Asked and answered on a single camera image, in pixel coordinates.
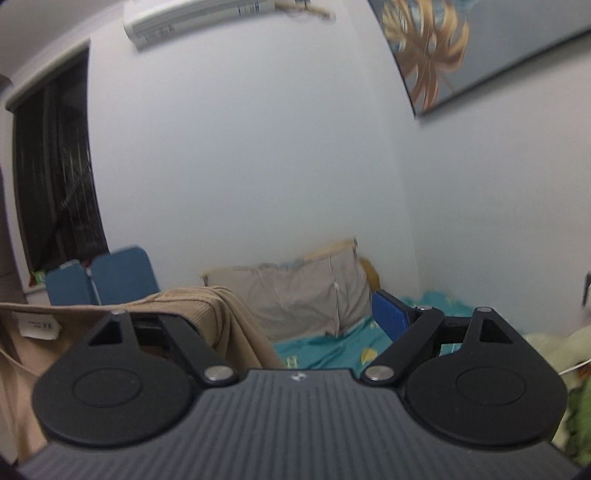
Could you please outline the white air conditioner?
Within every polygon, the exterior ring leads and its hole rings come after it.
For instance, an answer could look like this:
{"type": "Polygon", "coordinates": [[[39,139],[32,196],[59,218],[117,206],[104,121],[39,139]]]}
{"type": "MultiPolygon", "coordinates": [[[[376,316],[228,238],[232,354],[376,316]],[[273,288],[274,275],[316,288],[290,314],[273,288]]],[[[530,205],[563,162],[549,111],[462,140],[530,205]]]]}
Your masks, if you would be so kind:
{"type": "Polygon", "coordinates": [[[124,4],[123,29],[134,46],[142,49],[185,31],[273,10],[273,1],[128,1],[124,4]]]}

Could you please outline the gold leaf wall painting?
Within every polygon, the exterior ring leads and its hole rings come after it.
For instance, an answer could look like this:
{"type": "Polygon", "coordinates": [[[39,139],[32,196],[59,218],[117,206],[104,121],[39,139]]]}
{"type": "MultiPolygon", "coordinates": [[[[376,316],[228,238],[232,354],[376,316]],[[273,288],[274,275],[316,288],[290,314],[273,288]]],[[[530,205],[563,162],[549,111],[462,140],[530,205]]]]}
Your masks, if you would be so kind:
{"type": "Polygon", "coordinates": [[[590,32],[588,1],[372,1],[417,116],[590,32]]]}

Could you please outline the grey pillow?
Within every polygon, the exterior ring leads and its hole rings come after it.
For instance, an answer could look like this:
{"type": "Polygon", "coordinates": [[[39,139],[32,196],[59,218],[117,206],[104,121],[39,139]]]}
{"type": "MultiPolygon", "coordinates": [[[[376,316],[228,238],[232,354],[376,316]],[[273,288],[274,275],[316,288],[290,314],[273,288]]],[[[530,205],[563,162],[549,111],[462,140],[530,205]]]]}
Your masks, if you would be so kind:
{"type": "Polygon", "coordinates": [[[337,336],[370,316],[372,292],[358,249],[317,260],[218,267],[201,274],[242,299],[270,342],[337,336]]]}

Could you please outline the dark window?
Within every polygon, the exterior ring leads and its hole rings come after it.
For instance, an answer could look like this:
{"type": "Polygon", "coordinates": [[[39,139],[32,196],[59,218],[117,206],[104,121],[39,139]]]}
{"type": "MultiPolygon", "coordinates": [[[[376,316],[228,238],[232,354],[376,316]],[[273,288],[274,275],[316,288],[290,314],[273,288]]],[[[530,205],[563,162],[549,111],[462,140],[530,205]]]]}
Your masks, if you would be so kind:
{"type": "Polygon", "coordinates": [[[30,276],[108,251],[88,129],[89,50],[7,103],[13,115],[13,185],[30,276]]]}

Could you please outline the tan t-shirt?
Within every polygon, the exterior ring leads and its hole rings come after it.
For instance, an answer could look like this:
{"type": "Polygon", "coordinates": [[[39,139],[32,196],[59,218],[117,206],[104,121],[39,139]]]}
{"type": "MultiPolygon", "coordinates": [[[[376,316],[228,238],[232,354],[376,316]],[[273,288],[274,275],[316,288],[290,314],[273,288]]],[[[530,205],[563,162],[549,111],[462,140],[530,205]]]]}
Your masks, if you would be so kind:
{"type": "Polygon", "coordinates": [[[1,304],[1,415],[22,462],[47,444],[31,406],[34,384],[55,361],[108,312],[172,314],[197,328],[207,345],[239,372],[281,369],[283,362],[245,303],[226,287],[183,287],[126,304],[44,306],[1,304]],[[24,337],[20,320],[55,320],[56,340],[24,337]]]}

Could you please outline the turquoise patterned bed sheet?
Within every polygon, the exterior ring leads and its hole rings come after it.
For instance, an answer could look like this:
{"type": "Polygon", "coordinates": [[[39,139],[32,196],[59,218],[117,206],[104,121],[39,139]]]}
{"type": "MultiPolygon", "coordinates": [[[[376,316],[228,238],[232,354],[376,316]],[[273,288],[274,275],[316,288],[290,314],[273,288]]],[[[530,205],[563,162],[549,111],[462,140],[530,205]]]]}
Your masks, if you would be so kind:
{"type": "Polygon", "coordinates": [[[349,369],[360,375],[392,340],[372,314],[337,336],[301,337],[273,344],[288,369],[349,369]]]}

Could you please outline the green plush toy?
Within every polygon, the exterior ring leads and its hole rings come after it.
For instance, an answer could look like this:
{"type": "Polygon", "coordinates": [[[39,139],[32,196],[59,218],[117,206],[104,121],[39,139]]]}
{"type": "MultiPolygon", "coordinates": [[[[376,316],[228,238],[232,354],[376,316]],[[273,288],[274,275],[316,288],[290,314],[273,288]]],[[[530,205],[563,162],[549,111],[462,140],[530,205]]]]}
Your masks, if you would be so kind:
{"type": "Polygon", "coordinates": [[[569,417],[566,427],[569,438],[566,445],[567,455],[579,465],[590,465],[590,380],[585,381],[580,387],[575,388],[569,394],[569,417]]]}

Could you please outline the blue covered chair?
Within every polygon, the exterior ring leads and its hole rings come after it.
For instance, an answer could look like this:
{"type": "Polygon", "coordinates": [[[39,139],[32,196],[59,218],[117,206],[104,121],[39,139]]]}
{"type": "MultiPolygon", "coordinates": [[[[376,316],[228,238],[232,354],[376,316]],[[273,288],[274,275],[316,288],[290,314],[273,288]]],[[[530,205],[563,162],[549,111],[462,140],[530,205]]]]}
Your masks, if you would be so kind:
{"type": "Polygon", "coordinates": [[[45,286],[52,306],[124,304],[160,291],[149,257],[139,246],[99,255],[89,266],[63,264],[46,274],[45,286]]]}

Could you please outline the pale green fleece blanket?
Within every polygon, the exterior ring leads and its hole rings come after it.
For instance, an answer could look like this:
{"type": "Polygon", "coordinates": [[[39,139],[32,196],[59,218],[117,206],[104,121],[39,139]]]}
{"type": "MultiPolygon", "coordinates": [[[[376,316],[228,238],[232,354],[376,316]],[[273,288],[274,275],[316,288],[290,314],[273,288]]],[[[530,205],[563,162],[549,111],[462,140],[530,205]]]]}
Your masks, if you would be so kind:
{"type": "Polygon", "coordinates": [[[567,388],[567,401],[570,401],[573,392],[583,386],[576,366],[583,368],[585,362],[587,366],[590,365],[590,326],[582,327],[565,337],[529,333],[524,338],[559,374],[567,388]]]}

